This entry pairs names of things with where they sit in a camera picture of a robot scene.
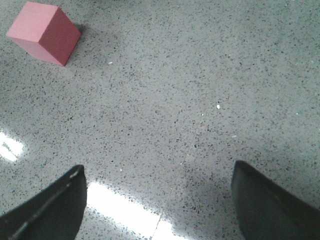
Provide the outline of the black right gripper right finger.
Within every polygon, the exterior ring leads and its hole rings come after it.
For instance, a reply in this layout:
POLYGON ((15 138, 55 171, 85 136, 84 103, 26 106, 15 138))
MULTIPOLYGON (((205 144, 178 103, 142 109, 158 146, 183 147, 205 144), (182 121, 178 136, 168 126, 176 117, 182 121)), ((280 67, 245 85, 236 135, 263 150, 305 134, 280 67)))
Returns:
POLYGON ((320 211, 245 161, 235 162, 231 193, 239 227, 246 240, 320 238, 320 211))

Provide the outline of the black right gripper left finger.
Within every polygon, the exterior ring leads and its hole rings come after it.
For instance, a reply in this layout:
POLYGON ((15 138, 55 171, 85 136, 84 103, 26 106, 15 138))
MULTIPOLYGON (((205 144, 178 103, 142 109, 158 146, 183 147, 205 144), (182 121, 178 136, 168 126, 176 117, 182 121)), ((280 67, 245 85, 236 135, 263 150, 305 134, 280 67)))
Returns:
POLYGON ((75 165, 40 193, 0 217, 2 240, 73 240, 87 205, 83 165, 75 165))

